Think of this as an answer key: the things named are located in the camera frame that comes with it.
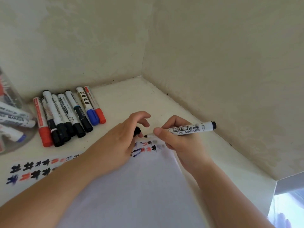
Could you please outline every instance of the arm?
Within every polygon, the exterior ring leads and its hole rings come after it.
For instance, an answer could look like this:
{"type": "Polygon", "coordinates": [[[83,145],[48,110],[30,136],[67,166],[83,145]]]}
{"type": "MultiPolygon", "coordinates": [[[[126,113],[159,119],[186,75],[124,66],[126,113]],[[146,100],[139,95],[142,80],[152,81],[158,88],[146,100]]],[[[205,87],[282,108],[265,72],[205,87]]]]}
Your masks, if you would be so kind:
{"type": "Polygon", "coordinates": [[[144,111],[131,114],[78,158],[5,203],[0,207],[0,227],[55,227],[83,188],[127,162],[135,143],[135,127],[137,123],[148,127],[146,118],[150,115],[144,111]]]}
{"type": "Polygon", "coordinates": [[[183,167],[192,174],[202,190],[203,199],[218,228],[274,228],[266,217],[235,186],[204,151],[198,134],[177,136],[165,129],[190,125],[172,116],[154,134],[176,151],[183,167]]]}

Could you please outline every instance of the person's left arm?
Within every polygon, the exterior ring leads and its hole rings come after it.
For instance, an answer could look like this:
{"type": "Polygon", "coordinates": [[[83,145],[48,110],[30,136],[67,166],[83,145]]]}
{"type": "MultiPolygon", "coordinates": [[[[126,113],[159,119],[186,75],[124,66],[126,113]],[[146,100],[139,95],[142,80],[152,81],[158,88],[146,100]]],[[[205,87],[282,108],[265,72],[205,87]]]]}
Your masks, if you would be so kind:
{"type": "Polygon", "coordinates": [[[137,123],[149,126],[145,111],[130,115],[78,158],[66,162],[0,207],[0,227],[55,227],[74,198],[95,178],[130,158],[137,123]]]}

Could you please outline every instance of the red marker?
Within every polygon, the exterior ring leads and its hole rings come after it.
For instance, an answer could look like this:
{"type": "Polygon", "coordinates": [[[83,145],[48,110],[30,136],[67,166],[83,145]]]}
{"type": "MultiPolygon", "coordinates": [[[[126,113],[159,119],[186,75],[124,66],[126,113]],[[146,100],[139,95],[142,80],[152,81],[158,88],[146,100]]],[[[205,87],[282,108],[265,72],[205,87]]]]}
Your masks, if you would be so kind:
{"type": "Polygon", "coordinates": [[[99,107],[99,105],[98,105],[96,99],[94,98],[94,96],[93,96],[93,94],[92,94],[92,91],[90,90],[90,87],[89,87],[89,86],[85,86],[85,87],[84,87],[84,90],[85,90],[86,95],[87,95],[87,97],[89,98],[89,100],[90,100],[90,102],[91,102],[91,105],[93,106],[93,108],[94,108],[94,110],[95,110],[97,116],[99,117],[100,123],[101,123],[101,124],[106,123],[107,120],[105,119],[105,117],[104,117],[104,115],[103,115],[103,112],[102,112],[101,108],[99,107]]]}
{"type": "Polygon", "coordinates": [[[42,144],[44,147],[49,147],[53,145],[52,138],[51,138],[51,131],[47,124],[47,119],[45,117],[44,109],[42,107],[42,102],[40,98],[33,99],[36,112],[37,112],[37,120],[38,120],[38,127],[39,127],[39,135],[42,140],[42,144]]]}

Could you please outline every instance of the person's left hand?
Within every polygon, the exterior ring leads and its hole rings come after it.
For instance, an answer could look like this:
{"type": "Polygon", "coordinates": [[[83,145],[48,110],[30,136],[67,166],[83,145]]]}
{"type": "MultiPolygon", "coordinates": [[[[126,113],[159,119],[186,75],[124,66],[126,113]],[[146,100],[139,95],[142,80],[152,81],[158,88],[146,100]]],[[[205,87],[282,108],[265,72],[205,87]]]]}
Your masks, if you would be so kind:
{"type": "Polygon", "coordinates": [[[131,114],[123,123],[119,123],[91,145],[81,157],[94,168],[97,176],[118,169],[131,157],[137,123],[149,127],[146,119],[150,117],[151,115],[145,111],[131,114]]]}

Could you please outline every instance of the black marker cap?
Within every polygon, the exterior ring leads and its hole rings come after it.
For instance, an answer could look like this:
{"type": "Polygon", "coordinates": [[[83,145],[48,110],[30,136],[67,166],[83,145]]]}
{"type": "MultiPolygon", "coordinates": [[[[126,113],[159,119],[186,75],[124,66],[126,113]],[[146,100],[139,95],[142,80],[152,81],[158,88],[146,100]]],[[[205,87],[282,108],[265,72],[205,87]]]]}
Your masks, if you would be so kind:
{"type": "Polygon", "coordinates": [[[80,123],[75,123],[73,125],[73,128],[74,128],[74,131],[76,131],[76,134],[78,136],[78,138],[82,138],[86,135],[84,129],[82,128],[81,124],[80,123]]]}
{"type": "Polygon", "coordinates": [[[67,142],[71,140],[71,137],[67,134],[66,127],[64,126],[63,123],[57,124],[56,128],[58,130],[61,141],[67,142]]]}
{"type": "Polygon", "coordinates": [[[70,136],[70,137],[74,137],[76,135],[75,131],[74,131],[74,128],[72,126],[72,123],[70,122],[66,122],[65,124],[65,127],[67,129],[67,134],[70,136]]]}
{"type": "Polygon", "coordinates": [[[139,127],[136,126],[135,130],[134,130],[134,134],[133,134],[133,137],[135,137],[136,135],[140,134],[141,133],[141,130],[139,127]]]}
{"type": "Polygon", "coordinates": [[[51,136],[52,136],[52,140],[53,140],[53,143],[54,143],[55,147],[59,147],[59,146],[62,146],[64,144],[64,142],[62,142],[60,137],[59,137],[58,130],[54,130],[53,132],[51,132],[51,136]]]}
{"type": "Polygon", "coordinates": [[[212,125],[213,125],[213,129],[215,130],[216,129],[216,123],[212,122],[212,125]]]}
{"type": "Polygon", "coordinates": [[[93,130],[93,126],[90,124],[90,122],[87,118],[81,119],[81,124],[87,133],[89,133],[93,130]]]}

